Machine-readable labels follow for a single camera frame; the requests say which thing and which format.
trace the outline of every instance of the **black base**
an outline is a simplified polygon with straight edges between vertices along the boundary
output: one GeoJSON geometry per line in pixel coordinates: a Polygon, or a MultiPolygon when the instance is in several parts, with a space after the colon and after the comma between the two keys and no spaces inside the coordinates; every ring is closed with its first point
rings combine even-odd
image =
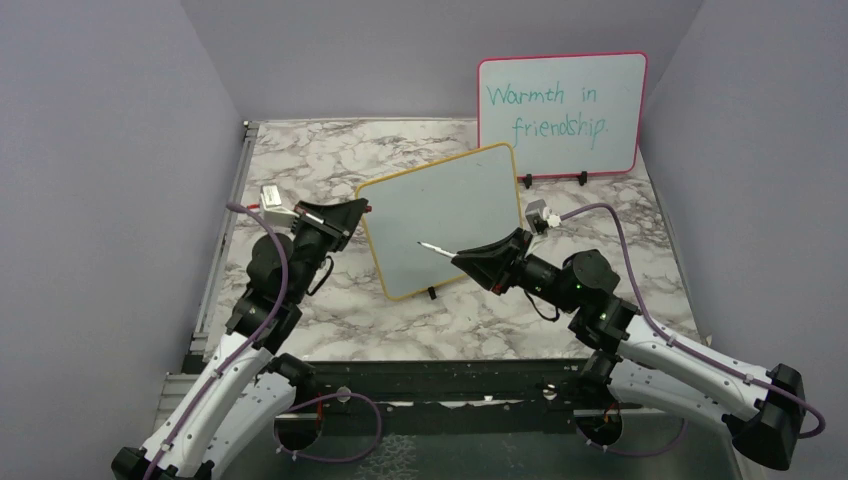
{"type": "MultiPolygon", "coordinates": [[[[781,363],[767,375],[772,385],[804,398],[801,374],[794,368],[781,363]]],[[[747,421],[733,415],[722,417],[733,436],[733,446],[760,465],[789,470],[806,411],[774,392],[769,392],[765,402],[760,402],[757,408],[760,413],[747,421]]]]}
{"type": "MultiPolygon", "coordinates": [[[[586,360],[314,362],[314,397],[342,387],[378,403],[385,434],[574,433],[573,411],[602,410],[606,388],[580,381],[586,360]],[[475,402],[445,406],[443,402],[475,402]]],[[[278,419],[281,437],[374,433],[374,411],[356,399],[326,402],[321,421],[278,419]]]]}
{"type": "Polygon", "coordinates": [[[206,362],[203,361],[203,355],[188,353],[183,357],[183,367],[180,372],[187,375],[200,375],[204,368],[206,368],[206,362]]]}

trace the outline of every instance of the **black stand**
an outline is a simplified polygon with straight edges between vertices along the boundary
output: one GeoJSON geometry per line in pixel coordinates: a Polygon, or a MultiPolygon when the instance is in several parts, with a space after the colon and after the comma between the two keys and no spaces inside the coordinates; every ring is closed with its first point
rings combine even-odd
{"type": "MultiPolygon", "coordinates": [[[[581,187],[583,185],[586,185],[586,182],[588,182],[588,181],[589,181],[589,172],[587,172],[586,170],[583,170],[582,172],[580,172],[579,175],[577,175],[577,182],[580,183],[581,187]]],[[[521,183],[524,184],[524,188],[529,190],[530,186],[533,185],[533,174],[528,173],[527,175],[524,175],[524,178],[521,179],[521,183]]]]}

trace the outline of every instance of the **marker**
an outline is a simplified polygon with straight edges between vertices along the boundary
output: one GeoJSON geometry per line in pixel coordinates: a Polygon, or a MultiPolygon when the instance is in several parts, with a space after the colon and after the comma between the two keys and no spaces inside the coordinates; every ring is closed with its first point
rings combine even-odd
{"type": "Polygon", "coordinates": [[[442,248],[439,248],[435,245],[430,245],[429,243],[418,242],[418,245],[421,245],[422,247],[426,248],[427,250],[432,250],[432,251],[434,251],[434,252],[436,252],[439,255],[442,255],[444,257],[453,258],[453,257],[456,256],[456,254],[453,253],[453,252],[449,252],[449,251],[444,250],[442,248]]]}

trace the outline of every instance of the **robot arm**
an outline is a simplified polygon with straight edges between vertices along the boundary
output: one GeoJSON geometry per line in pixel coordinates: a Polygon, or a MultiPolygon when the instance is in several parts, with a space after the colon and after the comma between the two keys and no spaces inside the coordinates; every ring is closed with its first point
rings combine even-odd
{"type": "MultiPolygon", "coordinates": [[[[479,248],[453,254],[424,246],[449,257],[496,295],[519,287],[558,311],[574,313],[569,329],[597,350],[587,362],[586,378],[607,386],[619,400],[638,400],[723,426],[743,455],[770,468],[789,467],[795,443],[804,436],[800,433],[804,415],[811,408],[804,401],[797,371],[782,364],[770,371],[745,364],[654,323],[647,312],[613,294],[620,277],[597,250],[576,253],[561,268],[530,254],[536,243],[533,234],[558,226],[560,217],[537,201],[528,206],[527,219],[532,232],[518,228],[479,248]]],[[[822,428],[820,424],[815,433],[822,428]]]]}
{"type": "Polygon", "coordinates": [[[250,283],[212,359],[142,448],[121,450],[112,462],[117,478],[212,478],[213,467],[223,472],[262,426],[294,403],[299,381],[308,376],[310,367],[281,346],[301,317],[304,296],[323,284],[320,280],[309,291],[317,271],[329,259],[326,275],[331,273],[328,253],[347,245],[367,200],[328,206],[299,202],[291,211],[282,207],[275,186],[263,187],[260,199],[265,222],[294,234],[293,239],[274,234],[286,258],[270,234],[256,242],[247,266],[250,283]],[[283,285],[285,296],[275,308],[283,285]]]}

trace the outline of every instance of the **whiteboard with pink frame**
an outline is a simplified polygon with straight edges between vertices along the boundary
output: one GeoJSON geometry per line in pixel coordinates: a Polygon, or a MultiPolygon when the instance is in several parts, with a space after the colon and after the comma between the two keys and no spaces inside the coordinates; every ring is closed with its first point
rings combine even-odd
{"type": "Polygon", "coordinates": [[[478,144],[512,145],[519,177],[627,172],[647,69],[642,52],[485,59],[477,69],[478,144]]]}

